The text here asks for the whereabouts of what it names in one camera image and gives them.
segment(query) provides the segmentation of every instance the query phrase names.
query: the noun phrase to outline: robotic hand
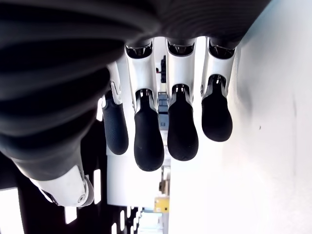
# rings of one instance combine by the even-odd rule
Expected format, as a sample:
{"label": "robotic hand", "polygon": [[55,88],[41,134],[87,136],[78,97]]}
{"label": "robotic hand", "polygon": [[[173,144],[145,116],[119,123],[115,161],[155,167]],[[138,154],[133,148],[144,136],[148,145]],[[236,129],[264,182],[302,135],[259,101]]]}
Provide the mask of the robotic hand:
{"label": "robotic hand", "polygon": [[[2,137],[1,142],[7,148],[1,150],[50,202],[64,207],[88,206],[94,200],[94,191],[83,173],[80,155],[80,141],[88,130],[89,126],[85,126],[65,142],[23,150],[17,148],[9,138]],[[19,146],[23,144],[31,143],[26,140],[20,142]]]}
{"label": "robotic hand", "polygon": [[135,111],[135,160],[143,171],[154,171],[164,161],[158,122],[158,98],[153,40],[126,45],[131,95]]}

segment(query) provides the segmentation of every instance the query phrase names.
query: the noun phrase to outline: screw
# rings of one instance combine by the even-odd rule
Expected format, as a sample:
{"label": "screw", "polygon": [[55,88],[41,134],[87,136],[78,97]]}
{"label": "screw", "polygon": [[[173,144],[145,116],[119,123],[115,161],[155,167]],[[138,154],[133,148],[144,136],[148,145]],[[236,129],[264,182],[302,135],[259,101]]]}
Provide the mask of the screw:
{"label": "screw", "polygon": [[78,203],[81,203],[85,198],[85,195],[82,195],[79,199],[78,199]]}

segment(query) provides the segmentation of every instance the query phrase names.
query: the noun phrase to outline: fluorescent light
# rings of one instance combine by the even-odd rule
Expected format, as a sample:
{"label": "fluorescent light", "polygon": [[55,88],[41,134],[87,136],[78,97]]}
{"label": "fluorescent light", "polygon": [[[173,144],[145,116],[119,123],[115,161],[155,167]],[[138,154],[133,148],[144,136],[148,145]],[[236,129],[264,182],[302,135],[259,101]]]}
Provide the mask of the fluorescent light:
{"label": "fluorescent light", "polygon": [[116,223],[114,223],[112,225],[112,234],[117,234],[117,224]]}
{"label": "fluorescent light", "polygon": [[131,209],[130,206],[127,206],[127,218],[130,218],[131,216]]}
{"label": "fluorescent light", "polygon": [[125,229],[125,212],[120,212],[120,230],[123,231]]}
{"label": "fluorescent light", "polygon": [[136,230],[137,229],[137,219],[134,218],[133,220],[133,229]]}
{"label": "fluorescent light", "polygon": [[102,102],[103,102],[103,99],[101,98],[97,102],[97,120],[101,122],[103,120]]}
{"label": "fluorescent light", "polygon": [[140,213],[139,213],[139,211],[138,211],[138,212],[136,213],[136,223],[138,223],[139,217],[140,217]]}
{"label": "fluorescent light", "polygon": [[101,201],[101,170],[94,171],[94,204],[98,204]]}
{"label": "fluorescent light", "polygon": [[24,234],[17,188],[0,191],[0,233]]}
{"label": "fluorescent light", "polygon": [[77,208],[67,206],[65,207],[65,222],[69,224],[77,218]]}

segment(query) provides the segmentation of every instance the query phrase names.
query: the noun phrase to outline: black rubber fingertip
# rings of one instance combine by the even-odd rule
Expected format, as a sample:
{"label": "black rubber fingertip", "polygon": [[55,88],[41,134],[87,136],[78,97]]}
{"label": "black rubber fingertip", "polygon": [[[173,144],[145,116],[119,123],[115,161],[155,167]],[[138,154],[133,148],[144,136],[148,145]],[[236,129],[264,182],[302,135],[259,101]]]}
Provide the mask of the black rubber fingertip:
{"label": "black rubber fingertip", "polygon": [[138,167],[147,172],[155,171],[164,161],[164,146],[159,130],[158,114],[148,104],[141,103],[135,115],[136,135],[134,153]]}
{"label": "black rubber fingertip", "polygon": [[179,161],[193,159],[198,151],[198,135],[193,120],[193,108],[185,99],[177,99],[169,110],[168,150]]}
{"label": "black rubber fingertip", "polygon": [[122,104],[115,104],[113,97],[107,95],[103,116],[106,143],[109,149],[115,155],[124,154],[129,146],[129,138]]}
{"label": "black rubber fingertip", "polygon": [[224,142],[232,134],[233,122],[228,102],[222,94],[212,93],[202,100],[201,126],[206,137]]}

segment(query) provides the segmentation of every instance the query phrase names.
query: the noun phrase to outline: yellow object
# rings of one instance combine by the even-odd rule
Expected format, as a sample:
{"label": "yellow object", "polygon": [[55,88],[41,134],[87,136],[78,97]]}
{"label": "yellow object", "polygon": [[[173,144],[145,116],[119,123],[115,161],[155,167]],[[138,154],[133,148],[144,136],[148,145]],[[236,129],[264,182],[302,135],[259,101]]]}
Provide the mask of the yellow object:
{"label": "yellow object", "polygon": [[169,213],[169,196],[165,197],[156,197],[155,198],[155,206],[154,212],[156,213]]}

